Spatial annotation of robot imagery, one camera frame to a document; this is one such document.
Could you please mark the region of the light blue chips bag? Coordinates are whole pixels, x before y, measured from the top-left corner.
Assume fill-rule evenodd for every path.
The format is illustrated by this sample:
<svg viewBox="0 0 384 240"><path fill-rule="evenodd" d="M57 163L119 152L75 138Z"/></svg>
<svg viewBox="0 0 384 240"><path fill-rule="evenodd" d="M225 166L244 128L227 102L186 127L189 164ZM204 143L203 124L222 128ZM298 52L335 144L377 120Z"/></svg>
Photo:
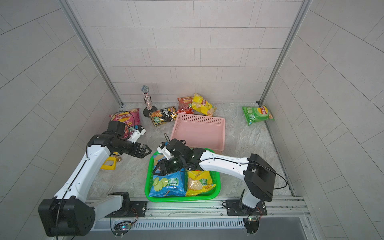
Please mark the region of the light blue chips bag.
<svg viewBox="0 0 384 240"><path fill-rule="evenodd" d="M150 198L170 198L170 197L185 197L186 189L186 176L184 169L181 171L159 176L159 169L156 168L158 162L166 158L159 153L155 153L152 157L152 164L149 167L150 181L148 187L148 196Z"/></svg>

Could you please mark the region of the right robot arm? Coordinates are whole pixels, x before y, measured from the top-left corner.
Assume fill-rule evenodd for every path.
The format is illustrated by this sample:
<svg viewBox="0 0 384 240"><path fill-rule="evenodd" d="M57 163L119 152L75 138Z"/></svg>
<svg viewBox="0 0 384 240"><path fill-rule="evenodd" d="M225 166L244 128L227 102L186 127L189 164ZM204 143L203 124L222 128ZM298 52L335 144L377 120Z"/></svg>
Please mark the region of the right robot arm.
<svg viewBox="0 0 384 240"><path fill-rule="evenodd" d="M190 148L177 139L161 143L158 151L165 159L155 165L155 176L166 176L179 170L198 170L223 173L243 180L247 188L243 190L237 210L245 215L251 216L255 211L261 214L264 202L273 200L277 173L259 155L228 157L202 148Z"/></svg>

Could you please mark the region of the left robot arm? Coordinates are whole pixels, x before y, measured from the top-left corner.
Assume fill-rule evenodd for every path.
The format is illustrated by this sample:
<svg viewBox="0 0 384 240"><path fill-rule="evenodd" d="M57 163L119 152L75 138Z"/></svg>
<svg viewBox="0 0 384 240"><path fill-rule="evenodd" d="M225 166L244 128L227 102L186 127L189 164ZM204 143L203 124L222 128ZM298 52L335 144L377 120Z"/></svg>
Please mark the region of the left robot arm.
<svg viewBox="0 0 384 240"><path fill-rule="evenodd" d="M117 134L94 135L72 175L51 199L38 207L44 230L49 237L85 236L94 223L108 215L128 215L132 210L129 194L117 192L87 205L88 192L103 163L113 154L143 159L151 154L147 145L124 140Z"/></svg>

